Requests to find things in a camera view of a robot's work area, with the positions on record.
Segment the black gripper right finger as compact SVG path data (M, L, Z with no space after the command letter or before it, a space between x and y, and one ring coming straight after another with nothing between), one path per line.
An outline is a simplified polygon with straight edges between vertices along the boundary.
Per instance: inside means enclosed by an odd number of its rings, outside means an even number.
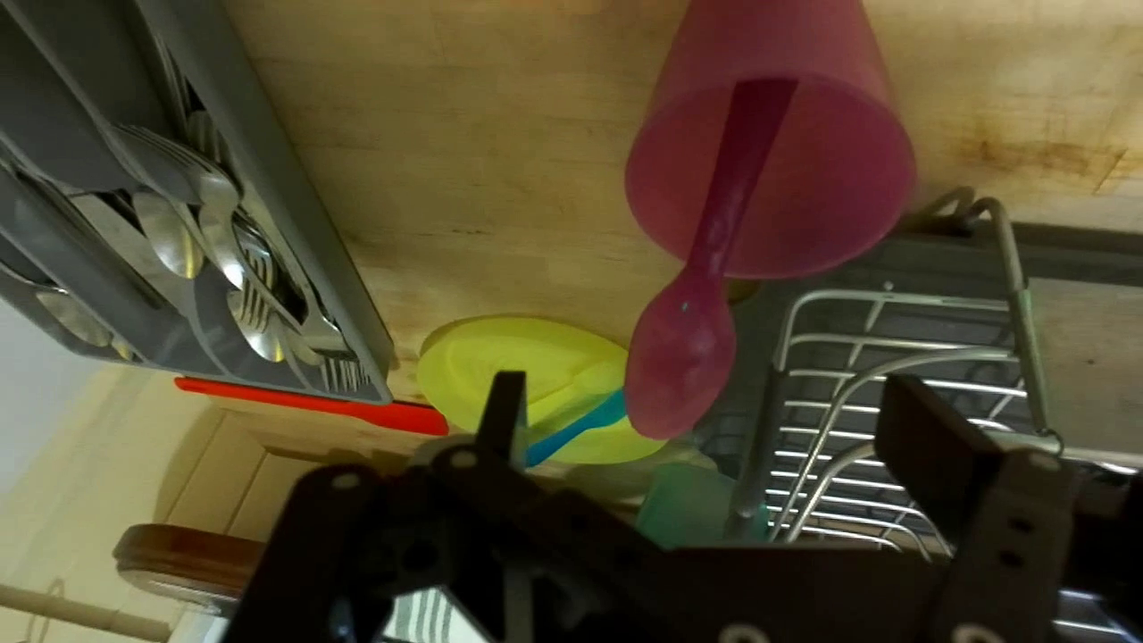
M973 528L1003 465L1003 449L914 374L886 378L877 455L943 537Z

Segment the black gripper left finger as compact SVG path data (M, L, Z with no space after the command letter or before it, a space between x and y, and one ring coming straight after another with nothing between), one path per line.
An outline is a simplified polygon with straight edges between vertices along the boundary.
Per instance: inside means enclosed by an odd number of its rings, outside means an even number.
M517 455L523 435L527 435L527 374L497 371L481 406L475 444L486 455L510 461Z

